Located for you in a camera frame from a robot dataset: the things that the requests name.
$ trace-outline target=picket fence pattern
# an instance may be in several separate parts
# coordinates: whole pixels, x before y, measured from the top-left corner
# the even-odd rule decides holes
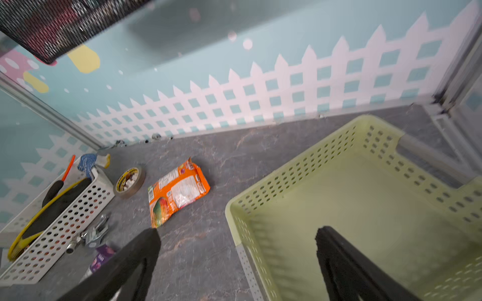
[[[263,73],[253,63],[248,78],[230,70],[226,84],[209,76],[206,89],[191,82],[191,92],[183,93],[174,86],[172,98],[159,91],[156,101],[144,95],[145,105],[131,98],[132,108],[119,103],[120,111],[107,107],[109,113],[97,110],[98,117],[87,113],[90,119],[79,116],[77,124],[108,145],[117,139],[150,139],[154,133],[173,136],[433,94],[478,15],[479,6],[473,1],[448,27],[430,30],[423,13],[403,39],[387,41],[379,26],[363,49],[350,51],[341,37],[331,57],[318,59],[308,46],[299,65],[289,66],[279,55],[274,71]],[[393,65],[380,66],[384,53],[396,51]],[[357,62],[350,61],[359,59],[363,59],[361,70],[347,74],[347,67],[356,70]],[[329,66],[331,75],[323,78],[327,73],[323,68]]]
[[[54,145],[50,149],[36,148],[40,156],[37,163],[20,163],[26,173],[22,179],[3,180],[10,191],[5,197],[0,197],[0,230],[65,171],[72,155],[80,157],[94,151],[67,133],[49,137]],[[18,222],[23,228],[29,221]]]

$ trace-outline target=snack bag label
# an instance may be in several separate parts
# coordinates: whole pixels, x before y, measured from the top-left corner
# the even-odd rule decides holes
[[[191,158],[148,188],[151,226],[157,228],[174,213],[201,197],[211,187]]]

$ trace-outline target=gray marble floor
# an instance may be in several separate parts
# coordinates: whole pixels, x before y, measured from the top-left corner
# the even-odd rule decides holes
[[[454,157],[419,106],[374,111],[391,124]],[[228,131],[115,148],[106,174],[113,183],[131,166],[147,167],[144,186],[130,199],[114,198],[106,239],[124,246],[150,227],[147,187],[189,156],[211,185],[207,196],[183,208],[158,229],[162,247],[147,300],[252,300],[224,210],[228,201],[357,115]],[[55,300],[74,287],[92,262],[92,249],[64,255],[35,285],[0,288],[0,300]]]

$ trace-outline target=metal tool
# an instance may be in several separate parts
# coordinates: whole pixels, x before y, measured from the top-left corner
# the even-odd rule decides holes
[[[109,216],[107,214],[102,214],[100,216],[100,221],[95,226],[89,228],[87,231],[84,231],[79,235],[74,236],[67,245],[67,254],[72,254],[79,244],[85,244],[89,248],[96,248],[100,246],[102,238],[104,238],[109,230],[109,225],[107,224],[108,219]]]

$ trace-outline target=yellow spot decoration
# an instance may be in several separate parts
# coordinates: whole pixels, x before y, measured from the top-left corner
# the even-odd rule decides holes
[[[47,93],[49,91],[49,86],[46,83],[31,75],[27,71],[24,72],[24,81],[29,83],[35,90],[40,93]]]
[[[85,45],[71,50],[67,56],[82,73],[91,73],[100,67],[100,58],[97,53]]]

